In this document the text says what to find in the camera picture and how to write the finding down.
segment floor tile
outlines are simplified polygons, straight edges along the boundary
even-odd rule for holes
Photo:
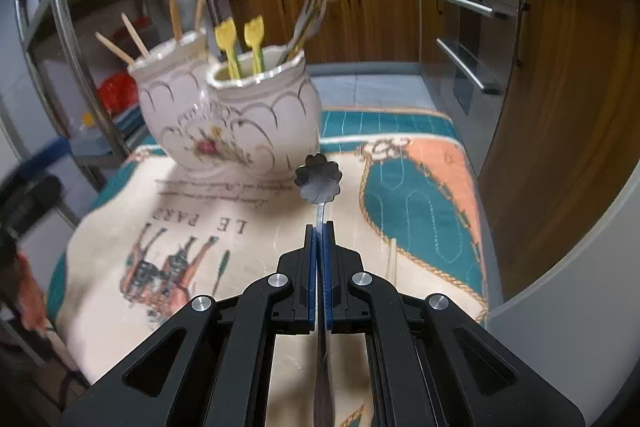
[[[356,76],[340,74],[335,76],[314,76],[311,79],[318,90],[322,105],[354,105]]]
[[[435,109],[421,77],[407,74],[359,74],[355,105]]]

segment orange pattern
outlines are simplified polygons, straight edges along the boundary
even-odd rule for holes
[[[447,140],[412,139],[404,151],[415,164],[425,165],[434,181],[447,185],[453,194],[453,203],[466,214],[471,237],[477,245],[482,245],[476,187],[460,146]]]

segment oven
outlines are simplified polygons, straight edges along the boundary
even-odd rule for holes
[[[478,176],[500,118],[513,64],[520,0],[440,0],[448,58],[440,97]]]

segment placemat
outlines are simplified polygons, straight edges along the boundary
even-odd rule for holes
[[[486,313],[473,177],[455,127],[428,110],[332,108],[321,150],[338,162],[340,195],[325,209],[338,244],[386,274],[398,244],[398,291],[450,296]],[[152,142],[118,172],[71,239],[49,292],[64,299],[56,325],[94,382],[192,296],[242,293],[299,248],[315,208],[290,180],[257,181],[242,169],[193,180]],[[65,281],[63,289],[61,280]],[[369,392],[361,335],[329,342],[336,425],[359,421]],[[279,336],[267,425],[312,424],[316,336]]]

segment flower-shaped spoon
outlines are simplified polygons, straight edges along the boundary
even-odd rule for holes
[[[324,204],[334,201],[340,194],[340,179],[342,173],[336,162],[328,162],[326,157],[318,153],[309,155],[305,164],[296,169],[294,183],[300,187],[300,195],[309,203],[316,204],[316,237],[319,239],[319,251],[322,251],[322,223],[324,222]],[[324,284],[322,274],[318,274],[319,295],[324,299]],[[329,357],[327,347],[327,333],[325,323],[326,302],[318,302],[318,352],[316,358],[316,384],[314,387],[314,427],[333,427],[334,398],[329,378]]]
[[[300,187],[300,196],[311,204],[318,205],[316,216],[316,230],[322,235],[324,221],[324,204],[334,201],[340,194],[340,179],[342,173],[336,162],[328,162],[321,153],[308,155],[305,164],[296,169],[294,183]]]

